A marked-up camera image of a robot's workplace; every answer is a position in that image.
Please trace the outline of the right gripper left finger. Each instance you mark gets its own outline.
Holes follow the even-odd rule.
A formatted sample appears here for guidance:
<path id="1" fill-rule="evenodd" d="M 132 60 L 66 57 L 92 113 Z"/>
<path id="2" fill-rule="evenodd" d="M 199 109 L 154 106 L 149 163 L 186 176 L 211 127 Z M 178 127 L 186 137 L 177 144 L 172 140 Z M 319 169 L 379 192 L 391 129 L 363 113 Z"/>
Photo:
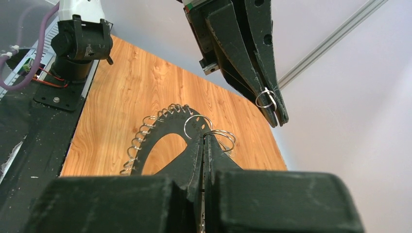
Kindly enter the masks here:
<path id="1" fill-rule="evenodd" d="M 62 177 L 37 200 L 26 233 L 199 233 L 199 160 L 172 175 Z"/>

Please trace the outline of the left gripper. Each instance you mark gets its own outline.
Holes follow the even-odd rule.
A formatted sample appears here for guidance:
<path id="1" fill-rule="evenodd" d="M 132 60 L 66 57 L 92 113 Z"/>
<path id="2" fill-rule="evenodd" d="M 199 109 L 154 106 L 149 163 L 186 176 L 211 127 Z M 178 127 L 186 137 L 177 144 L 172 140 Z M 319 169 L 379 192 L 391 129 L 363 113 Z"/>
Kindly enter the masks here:
<path id="1" fill-rule="evenodd" d="M 277 110 L 260 109 L 271 126 L 289 121 L 278 85 L 270 0 L 181 0 L 196 39 L 203 72 L 219 70 L 255 104 L 265 87 L 275 92 Z"/>

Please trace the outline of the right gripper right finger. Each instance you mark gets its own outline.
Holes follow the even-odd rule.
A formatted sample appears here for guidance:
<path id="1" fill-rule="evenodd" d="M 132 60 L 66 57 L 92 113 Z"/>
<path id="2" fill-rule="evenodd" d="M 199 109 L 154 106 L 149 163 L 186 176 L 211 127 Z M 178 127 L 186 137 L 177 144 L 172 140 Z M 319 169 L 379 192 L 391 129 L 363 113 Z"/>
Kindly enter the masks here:
<path id="1" fill-rule="evenodd" d="M 363 233 L 342 179 L 331 173 L 240 168 L 204 136 L 208 233 Z"/>

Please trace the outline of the small silver keyring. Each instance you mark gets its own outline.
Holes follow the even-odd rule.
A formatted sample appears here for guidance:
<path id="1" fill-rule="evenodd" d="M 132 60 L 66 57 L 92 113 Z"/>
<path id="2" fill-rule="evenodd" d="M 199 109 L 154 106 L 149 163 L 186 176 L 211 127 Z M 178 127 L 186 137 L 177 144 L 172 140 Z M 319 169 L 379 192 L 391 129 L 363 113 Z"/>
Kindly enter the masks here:
<path id="1" fill-rule="evenodd" d="M 255 99 L 255 105 L 261 109 L 273 107 L 274 110 L 277 110 L 275 92 L 265 87 L 263 91 L 257 95 Z"/>

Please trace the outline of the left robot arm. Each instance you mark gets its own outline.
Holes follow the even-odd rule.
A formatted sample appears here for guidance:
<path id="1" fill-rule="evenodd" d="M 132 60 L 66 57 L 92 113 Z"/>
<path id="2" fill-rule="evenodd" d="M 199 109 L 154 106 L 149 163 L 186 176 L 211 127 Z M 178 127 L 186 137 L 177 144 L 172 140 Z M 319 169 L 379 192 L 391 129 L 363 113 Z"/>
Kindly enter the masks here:
<path id="1" fill-rule="evenodd" d="M 202 54 L 204 73 L 220 71 L 272 127 L 288 123 L 275 68 L 271 2 L 184 0 L 182 5 Z M 57 35 L 51 40 L 57 59 L 113 64 L 111 23 L 99 0 L 61 0 L 53 12 L 59 17 Z"/>

